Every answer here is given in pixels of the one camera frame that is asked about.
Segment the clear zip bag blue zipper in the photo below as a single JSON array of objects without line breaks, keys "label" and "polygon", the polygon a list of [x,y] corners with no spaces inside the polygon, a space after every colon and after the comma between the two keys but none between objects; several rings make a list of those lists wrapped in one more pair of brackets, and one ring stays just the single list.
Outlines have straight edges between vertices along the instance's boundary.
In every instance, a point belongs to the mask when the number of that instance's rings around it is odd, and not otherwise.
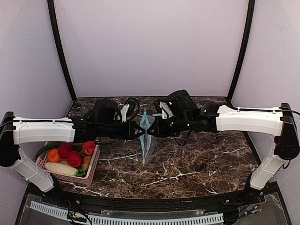
[{"label": "clear zip bag blue zipper", "polygon": [[154,120],[155,117],[153,116],[153,111],[144,109],[140,120],[140,126],[145,129],[144,138],[140,139],[142,148],[142,166],[147,164],[156,145],[157,138],[146,134],[147,128],[154,122]]}]

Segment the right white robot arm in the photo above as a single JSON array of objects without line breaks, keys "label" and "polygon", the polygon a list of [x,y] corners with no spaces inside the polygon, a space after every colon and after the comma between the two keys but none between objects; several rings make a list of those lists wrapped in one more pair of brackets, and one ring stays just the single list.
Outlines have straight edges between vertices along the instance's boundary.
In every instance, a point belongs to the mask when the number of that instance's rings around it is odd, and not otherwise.
[{"label": "right white robot arm", "polygon": [[178,90],[154,103],[162,116],[156,117],[147,134],[176,137],[182,132],[245,131],[274,137],[270,153],[252,173],[251,189],[261,190],[283,165],[300,153],[298,130],[290,105],[273,108],[241,108],[205,104],[197,107],[186,90]]}]

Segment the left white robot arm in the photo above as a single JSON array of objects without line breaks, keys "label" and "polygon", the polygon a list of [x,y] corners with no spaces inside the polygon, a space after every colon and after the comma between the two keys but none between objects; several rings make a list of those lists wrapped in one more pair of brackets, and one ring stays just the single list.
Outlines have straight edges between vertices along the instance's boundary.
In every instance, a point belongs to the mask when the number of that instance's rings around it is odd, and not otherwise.
[{"label": "left white robot arm", "polygon": [[15,170],[41,191],[48,192],[55,182],[32,161],[20,144],[34,142],[83,143],[100,137],[134,140],[145,129],[134,121],[140,111],[135,98],[129,98],[122,108],[110,99],[97,100],[82,117],[59,119],[28,119],[6,112],[0,124],[0,165]]}]

